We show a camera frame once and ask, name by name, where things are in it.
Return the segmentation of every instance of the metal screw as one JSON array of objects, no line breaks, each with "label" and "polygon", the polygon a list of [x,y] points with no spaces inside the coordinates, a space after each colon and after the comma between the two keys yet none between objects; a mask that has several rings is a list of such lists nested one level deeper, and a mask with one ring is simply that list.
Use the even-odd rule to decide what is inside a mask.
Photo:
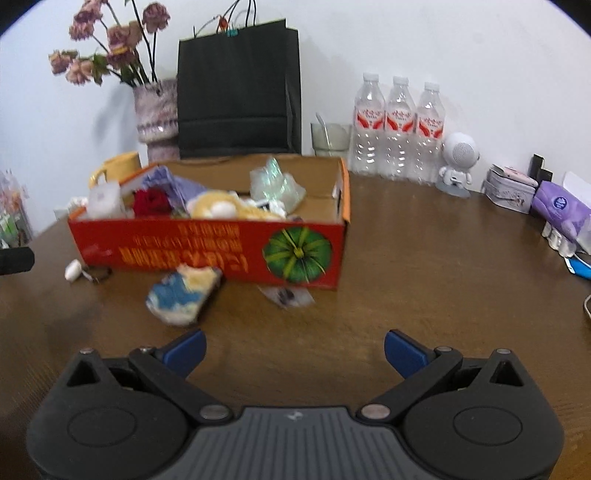
[{"label": "metal screw", "polygon": [[383,420],[390,415],[390,409],[386,405],[370,403],[361,409],[361,415],[370,420]]},{"label": "metal screw", "polygon": [[230,415],[230,409],[225,405],[205,405],[199,414],[206,420],[221,420]]}]

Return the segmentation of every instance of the pumpkin image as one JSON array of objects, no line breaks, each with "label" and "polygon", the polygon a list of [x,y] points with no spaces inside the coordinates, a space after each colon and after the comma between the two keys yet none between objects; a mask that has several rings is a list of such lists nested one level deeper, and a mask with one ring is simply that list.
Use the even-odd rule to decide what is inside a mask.
[{"label": "pumpkin image", "polygon": [[326,273],[332,257],[330,241],[308,227],[284,228],[262,250],[267,268],[290,283],[310,283]]}]

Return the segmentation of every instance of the yellow mug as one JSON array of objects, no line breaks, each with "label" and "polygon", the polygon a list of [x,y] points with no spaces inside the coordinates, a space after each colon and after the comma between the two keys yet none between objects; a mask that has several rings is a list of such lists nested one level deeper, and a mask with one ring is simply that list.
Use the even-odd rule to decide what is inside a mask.
[{"label": "yellow mug", "polygon": [[142,168],[137,152],[127,152],[117,155],[105,161],[101,167],[90,176],[88,188],[98,184],[99,179],[104,176],[105,181],[121,181],[132,176]]}]

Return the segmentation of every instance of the blue gripper pad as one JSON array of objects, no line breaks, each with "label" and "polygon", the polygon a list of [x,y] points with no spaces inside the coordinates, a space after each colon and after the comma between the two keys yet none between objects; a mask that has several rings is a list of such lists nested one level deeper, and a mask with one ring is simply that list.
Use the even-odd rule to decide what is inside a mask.
[{"label": "blue gripper pad", "polygon": [[207,340],[201,330],[189,332],[168,346],[161,361],[177,375],[186,378],[205,358]]},{"label": "blue gripper pad", "polygon": [[403,378],[408,378],[426,367],[431,359],[418,346],[395,332],[388,332],[384,340],[386,360]]}]

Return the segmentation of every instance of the purple cloth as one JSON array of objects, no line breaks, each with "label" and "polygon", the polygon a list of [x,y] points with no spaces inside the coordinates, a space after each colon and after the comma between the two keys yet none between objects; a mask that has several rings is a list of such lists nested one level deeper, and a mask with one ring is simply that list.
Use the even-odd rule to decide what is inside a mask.
[{"label": "purple cloth", "polygon": [[150,187],[163,189],[173,209],[184,209],[189,200],[208,190],[208,188],[196,181],[172,175],[168,167],[162,166],[155,168],[142,182],[143,189]]},{"label": "purple cloth", "polygon": [[540,184],[531,207],[573,242],[578,241],[585,221],[591,216],[591,209],[583,202],[549,181]]}]

